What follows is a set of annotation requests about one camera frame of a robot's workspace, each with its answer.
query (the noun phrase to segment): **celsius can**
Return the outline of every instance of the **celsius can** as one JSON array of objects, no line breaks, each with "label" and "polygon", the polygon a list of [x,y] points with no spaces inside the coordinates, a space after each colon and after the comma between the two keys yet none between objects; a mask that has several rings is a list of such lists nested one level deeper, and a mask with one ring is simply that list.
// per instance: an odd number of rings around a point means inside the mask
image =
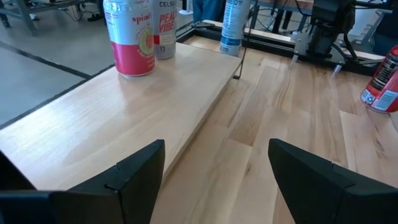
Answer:
[{"label": "celsius can", "polygon": [[145,75],[155,67],[150,0],[104,0],[104,13],[116,69]]},{"label": "celsius can", "polygon": [[362,102],[381,113],[398,111],[398,45],[387,54],[361,94]]},{"label": "celsius can", "polygon": [[227,0],[225,5],[223,30],[221,32],[221,52],[238,56],[244,27],[250,10],[250,0]]},{"label": "celsius can", "polygon": [[177,26],[177,0],[152,0],[154,43],[156,59],[175,55],[175,31]]}]

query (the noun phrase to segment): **wire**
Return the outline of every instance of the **wire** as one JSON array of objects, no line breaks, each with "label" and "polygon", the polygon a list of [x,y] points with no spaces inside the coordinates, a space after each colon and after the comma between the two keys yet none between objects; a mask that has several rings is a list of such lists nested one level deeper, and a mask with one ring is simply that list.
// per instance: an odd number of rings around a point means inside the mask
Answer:
[{"label": "wire", "polygon": [[267,30],[269,30],[269,28],[271,27],[272,23],[275,22],[276,17],[279,15],[280,11],[285,8],[287,1],[288,0],[285,0],[285,3],[283,4],[283,6],[278,10],[277,15],[271,19],[270,23],[268,24],[268,27],[266,27]]},{"label": "wire", "polygon": [[[306,26],[303,26],[302,29],[307,28],[307,30],[305,32],[307,32],[309,30],[309,27],[311,26],[311,24],[308,22],[309,17],[307,18],[307,20],[305,21],[305,23],[307,24]],[[288,34],[288,33],[292,33],[292,32],[296,32],[299,31],[299,29],[295,29],[295,30],[285,30],[283,32],[284,35]]]},{"label": "wire", "polygon": [[294,1],[296,2],[297,9],[298,9],[298,11],[301,13],[301,15],[303,15],[303,16],[311,16],[311,15],[309,15],[309,14],[304,14],[304,13],[301,11],[301,8],[300,8],[300,6],[299,6],[299,2],[298,2],[297,0],[294,0]]},{"label": "wire", "polygon": [[336,49],[341,54],[341,56],[343,56],[344,60],[347,61],[347,55],[343,52],[343,50],[339,46],[337,46],[335,43],[332,43],[331,47]]},{"label": "wire", "polygon": [[66,15],[68,15],[68,16],[69,16],[73,21],[75,21],[75,22],[80,22],[85,13],[90,13],[91,15],[95,13],[95,12],[91,12],[91,11],[81,11],[81,12],[80,12],[80,13],[81,13],[81,14],[80,14],[80,17],[78,18],[78,17],[76,16],[76,14],[75,14],[74,8],[72,8],[73,17],[72,17],[71,15],[69,15],[69,13],[67,12],[67,11],[68,11],[67,9],[62,9],[62,11],[63,11]]},{"label": "wire", "polygon": [[346,44],[346,48],[349,51],[349,53],[351,54],[353,60],[357,60],[358,56],[356,56],[354,48],[348,40],[348,34],[344,34],[344,43]]},{"label": "wire", "polygon": [[[258,3],[259,3],[259,0],[256,0],[256,3],[254,4],[254,8],[257,7]],[[251,34],[251,26],[249,27],[248,43],[250,42],[250,34]],[[248,49],[248,47],[245,46],[244,51],[243,51],[243,56],[242,56],[242,62],[241,62],[241,71],[240,71],[240,73],[239,73],[239,76],[237,76],[237,75],[234,76],[235,79],[240,79],[241,76],[242,76],[243,62],[244,62],[244,58],[245,58],[245,56],[246,56],[246,51],[247,51],[247,49]]]},{"label": "wire", "polygon": [[266,31],[271,32],[271,30],[269,28],[267,28],[259,19],[257,19],[257,22],[259,22]]}]

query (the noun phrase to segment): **light wood surface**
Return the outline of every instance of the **light wood surface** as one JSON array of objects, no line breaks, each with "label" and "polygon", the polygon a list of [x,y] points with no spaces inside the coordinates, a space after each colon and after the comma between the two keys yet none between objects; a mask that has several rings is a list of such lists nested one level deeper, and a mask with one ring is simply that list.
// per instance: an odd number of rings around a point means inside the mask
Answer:
[{"label": "light wood surface", "polygon": [[[259,5],[261,5],[262,2],[273,4],[275,2],[275,0],[259,0]],[[301,9],[312,10],[313,0],[297,0],[297,2],[298,2],[298,6],[300,6]],[[282,7],[283,5],[285,5],[288,7],[297,8],[295,0],[278,0],[277,5],[279,7]]]},{"label": "light wood surface", "polygon": [[[210,20],[204,20],[203,22],[207,22],[210,24],[214,24],[217,27],[222,27],[223,23],[222,22],[216,22],[216,21],[210,21]],[[249,33],[249,28],[245,28],[245,33]],[[251,34],[254,35],[259,35],[262,37],[267,37],[267,38],[272,38],[272,39],[276,39],[276,40],[282,40],[282,41],[286,41],[286,42],[291,42],[291,43],[295,43],[294,39],[291,39],[290,37],[286,37],[284,35],[279,35],[279,34],[273,34],[270,32],[264,32],[264,31],[260,31],[260,30],[251,30]],[[345,48],[342,48],[343,52],[347,55],[350,55],[349,51]],[[361,57],[361,58],[366,58],[366,59],[370,59],[370,60],[381,60],[384,59],[384,56],[380,56],[380,55],[375,55],[375,54],[370,54],[370,53],[366,53],[366,52],[360,52],[355,50],[355,53],[357,56]]]},{"label": "light wood surface", "polygon": [[38,189],[69,189],[156,139],[168,172],[240,61],[177,44],[146,77],[112,68],[1,130],[0,150]]},{"label": "light wood surface", "polygon": [[[219,42],[187,44],[218,51]],[[359,96],[369,77],[248,49],[226,91],[159,194],[152,224],[294,223],[267,157],[280,138],[398,187],[398,132]]]}]

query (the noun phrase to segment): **wooden board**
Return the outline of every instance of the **wooden board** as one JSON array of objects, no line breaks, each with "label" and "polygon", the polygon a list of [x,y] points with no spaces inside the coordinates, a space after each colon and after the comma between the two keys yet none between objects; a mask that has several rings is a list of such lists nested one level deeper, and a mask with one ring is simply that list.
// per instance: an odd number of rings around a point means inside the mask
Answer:
[{"label": "wooden board", "polygon": [[330,69],[290,61],[247,50],[242,78],[227,84],[164,182],[152,224],[293,224],[268,160],[270,138],[398,187],[398,132],[359,99],[369,77],[332,78]]},{"label": "wooden board", "polygon": [[0,149],[38,189],[69,189],[156,139],[168,172],[240,61],[177,44],[148,76],[112,68],[1,130]]},{"label": "wooden board", "polygon": [[[223,26],[222,22],[216,22],[216,21],[211,21],[211,20],[204,20],[203,22],[214,24],[217,27],[222,27]],[[245,28],[244,31],[245,31],[245,33],[248,34],[249,33],[249,28]],[[273,34],[273,33],[270,33],[270,32],[264,32],[264,31],[252,29],[251,30],[251,34],[259,35],[259,36],[267,37],[267,38],[272,38],[272,39],[276,39],[276,40],[282,40],[282,41],[285,41],[285,42],[295,43],[295,40],[291,39],[290,37],[286,37],[284,35],[279,35],[279,34]],[[343,52],[345,54],[350,55],[350,53],[348,52],[347,49],[342,48],[342,50],[343,50]],[[366,59],[370,59],[370,60],[381,60],[381,59],[384,59],[384,56],[370,54],[370,53],[366,53],[366,52],[360,52],[360,51],[357,51],[357,50],[355,50],[355,53],[356,53],[356,55],[358,57],[366,58]]]}]

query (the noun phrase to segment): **black cable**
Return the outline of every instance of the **black cable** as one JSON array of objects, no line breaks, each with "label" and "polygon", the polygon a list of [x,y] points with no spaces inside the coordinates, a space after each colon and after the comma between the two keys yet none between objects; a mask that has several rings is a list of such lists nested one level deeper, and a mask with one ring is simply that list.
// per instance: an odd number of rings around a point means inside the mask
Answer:
[{"label": "black cable", "polygon": [[[259,0],[256,0],[256,3],[254,4],[254,8],[257,7],[259,3]],[[250,34],[251,34],[251,26],[249,27],[249,33],[248,33],[248,43],[250,42]],[[243,50],[243,56],[242,56],[242,62],[241,62],[241,71],[239,72],[239,76],[238,75],[234,75],[233,78],[235,79],[240,79],[242,76],[242,70],[243,70],[243,62],[244,62],[244,58],[246,56],[246,51],[247,51],[248,47],[245,46],[244,50]]]},{"label": "black cable", "polygon": [[81,12],[80,12],[80,13],[81,13],[81,14],[80,14],[80,17],[77,18],[76,14],[75,14],[75,10],[72,8],[72,13],[73,13],[73,16],[74,16],[74,18],[73,18],[71,15],[69,15],[69,13],[67,12],[66,9],[62,9],[62,11],[63,11],[66,15],[68,15],[74,22],[80,22],[85,13],[90,13],[90,14],[94,14],[94,13],[95,13],[95,12],[91,12],[91,11],[81,11]]},{"label": "black cable", "polygon": [[285,0],[285,3],[283,4],[283,6],[282,6],[280,9],[278,9],[278,13],[277,13],[277,15],[271,19],[271,21],[270,21],[269,25],[268,25],[268,26],[267,26],[267,28],[266,28],[267,30],[270,28],[270,26],[272,25],[272,23],[273,23],[273,22],[275,22],[275,20],[276,20],[276,17],[279,15],[279,13],[281,13],[281,11],[282,11],[282,10],[284,10],[284,8],[285,8],[285,6],[286,6],[286,3],[287,3],[287,1],[288,1],[288,0]]},{"label": "black cable", "polygon": [[341,56],[343,56],[344,60],[347,61],[347,55],[343,52],[343,50],[339,46],[337,46],[335,43],[332,43],[331,47],[336,49],[341,54]]},{"label": "black cable", "polygon": [[346,48],[349,51],[349,53],[351,54],[353,60],[357,60],[358,56],[356,56],[354,48],[348,40],[348,34],[344,34],[344,43],[346,44]]},{"label": "black cable", "polygon": [[294,1],[296,2],[297,9],[298,9],[298,11],[301,13],[301,15],[303,15],[303,16],[311,16],[311,15],[309,15],[309,14],[304,14],[304,13],[301,11],[301,8],[300,8],[300,6],[299,6],[299,2],[298,2],[297,0],[294,0]]},{"label": "black cable", "polygon": [[269,28],[267,28],[259,19],[257,19],[257,21],[263,26],[263,28],[268,31],[271,32],[271,30]]}]

